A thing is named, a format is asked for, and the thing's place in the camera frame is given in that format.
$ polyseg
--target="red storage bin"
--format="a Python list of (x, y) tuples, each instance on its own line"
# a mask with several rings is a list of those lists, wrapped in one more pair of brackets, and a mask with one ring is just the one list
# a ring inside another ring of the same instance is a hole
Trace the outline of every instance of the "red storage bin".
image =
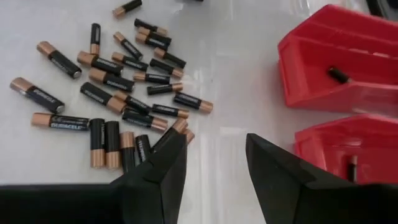
[[(398, 23), (327, 5), (278, 50), (287, 106), (398, 115)], [(332, 79), (331, 66), (353, 81)]]
[(347, 179), (349, 159), (358, 156), (357, 183), (398, 183), (398, 119), (361, 114), (295, 134), (302, 159)]

